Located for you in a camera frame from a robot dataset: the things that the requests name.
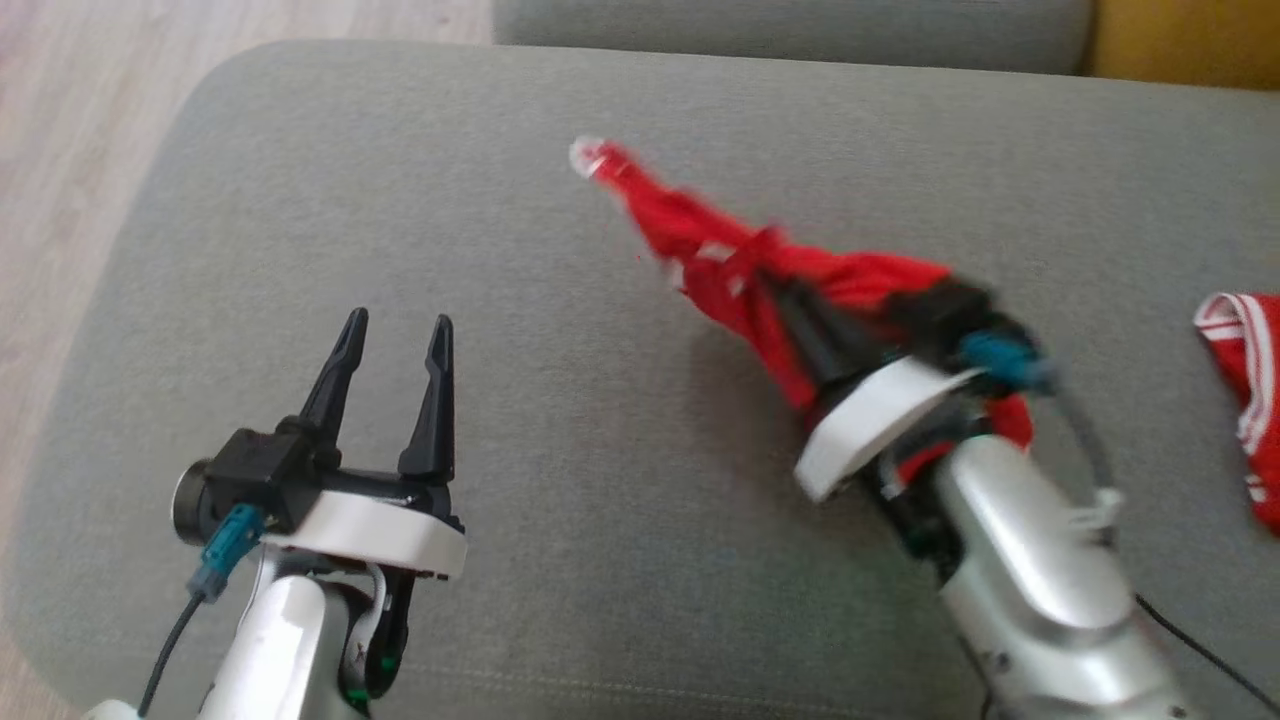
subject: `blue cable connector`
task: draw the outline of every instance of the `blue cable connector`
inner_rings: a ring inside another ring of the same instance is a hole
[[[237,505],[200,555],[200,569],[187,580],[187,592],[212,603],[227,589],[232,570],[257,544],[266,530],[266,518],[252,505]]]
[[[1052,389],[1052,366],[1021,342],[989,332],[969,333],[960,341],[960,356],[1015,389]]]

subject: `red cloth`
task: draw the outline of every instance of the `red cloth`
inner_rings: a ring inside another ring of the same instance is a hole
[[[836,306],[876,316],[893,292],[919,292],[946,278],[943,265],[877,252],[836,255],[794,245],[778,227],[751,229],[698,197],[659,184],[614,142],[579,141],[575,167],[626,204],[672,284],[709,318],[746,338],[801,414],[815,388],[800,368],[759,272],[800,278]],[[1030,416],[1019,397],[988,406],[997,432],[1025,447]]]
[[[1252,474],[1244,482],[1253,512],[1280,536],[1280,421],[1275,419],[1280,296],[1211,295],[1196,311],[1196,327],[1244,407],[1236,437],[1249,457]]]

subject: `gray ottoman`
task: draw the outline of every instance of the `gray ottoman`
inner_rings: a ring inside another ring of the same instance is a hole
[[[1075,73],[1092,0],[494,0],[503,45]]]
[[[1235,409],[1189,328],[1275,286],[1271,95],[590,50],[297,42],[189,100],[114,250],[24,480],[6,632],[58,692],[137,698],[197,553],[178,474],[296,411],[356,305],[340,445],[394,465],[436,313],[457,327],[465,577],[421,584],[383,717],[874,717],[980,689],[869,502],[808,503],[748,348],[666,290],[567,165],[580,132],[751,222],[1002,288],[1070,370],[1132,497],[1135,585],[1280,692],[1272,571]],[[1037,454],[1085,484],[1046,416]],[[196,616],[156,717],[188,716],[252,573]],[[1184,648],[1220,717],[1261,717]]]

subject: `folded red garment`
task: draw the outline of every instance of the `folded red garment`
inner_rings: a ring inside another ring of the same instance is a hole
[[[1280,296],[1211,295],[1196,311],[1196,327],[1244,407],[1235,434],[1249,457],[1252,473],[1244,482],[1253,512],[1280,536],[1280,423],[1275,420]]]
[[[742,336],[808,416],[815,392],[791,350],[762,273],[797,278],[833,305],[874,319],[895,292],[920,292],[950,275],[934,263],[877,252],[836,255],[790,242],[782,228],[751,229],[689,192],[658,183],[620,145],[580,140],[573,167],[613,191],[626,205],[672,284],[699,310]],[[1020,397],[988,406],[996,430],[1025,447],[1032,423]]]

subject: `black cable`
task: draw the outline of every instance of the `black cable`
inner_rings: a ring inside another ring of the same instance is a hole
[[[1093,420],[1089,419],[1088,414],[1080,404],[1076,402],[1075,397],[1064,391],[1062,384],[1057,382],[1056,378],[1051,384],[1051,397],[1056,401],[1059,411],[1070,427],[1076,442],[1080,443],[1080,450],[1084,452],[1093,469],[1093,482],[1100,488],[1116,488],[1115,474],[1111,470],[1111,460],[1107,456],[1106,445],[1102,442],[1102,437],[1098,434]],[[1115,547],[1114,528],[1107,533],[1106,542],[1112,548]],[[1135,594],[1134,598],[1138,602],[1138,607],[1147,612],[1147,615],[1149,615],[1156,624],[1167,630],[1169,634],[1181,641],[1183,644],[1196,651],[1201,657],[1208,660],[1213,667],[1217,667],[1224,675],[1235,680],[1235,683],[1244,688],[1245,692],[1257,698],[1257,701],[1271,711],[1272,715],[1280,717],[1280,703],[1262,692],[1262,688],[1249,682],[1249,679],[1242,675],[1235,667],[1228,665],[1226,661],[1201,644],[1199,641],[1190,637],[1181,628],[1157,612],[1156,609],[1147,602],[1147,598],[1140,594]]]
[[[1161,615],[1155,607],[1152,607],[1151,603],[1147,602],[1147,598],[1142,597],[1140,594],[1134,597],[1138,600],[1138,607],[1142,607],[1147,612],[1147,615],[1151,615],[1151,619],[1155,620],[1161,628],[1169,630],[1169,634],[1183,641],[1183,644],[1198,652],[1199,656],[1203,657],[1204,660],[1208,660],[1210,664],[1213,665],[1213,667],[1221,670],[1224,675],[1235,680],[1236,684],[1239,684],[1242,688],[1248,691],[1249,694],[1256,697],[1258,702],[1262,703],[1263,707],[1271,711],[1272,715],[1280,717],[1280,703],[1268,697],[1267,693],[1262,692],[1262,688],[1251,683],[1249,679],[1242,675],[1239,671],[1236,671],[1235,667],[1228,665],[1226,661],[1213,655],[1212,651],[1210,651],[1207,647],[1197,642],[1196,638],[1188,635],[1178,625],[1174,625],[1172,621],[1170,621],[1167,618]]]
[[[169,637],[164,641],[160,656],[156,657],[156,664],[151,669],[151,679],[147,680],[147,689],[142,691],[142,702],[138,703],[138,717],[146,717],[147,711],[151,710],[151,701],[155,700],[156,688],[160,687],[160,675],[164,674],[164,666],[169,664],[169,656],[173,655],[173,648],[178,644],[178,638],[187,629],[187,623],[191,623],[191,616],[196,614],[196,610],[200,609],[200,603],[204,601],[202,594],[192,593],[191,600],[187,601],[187,607],[182,609],[182,615],[178,616],[178,621],[169,630]]]

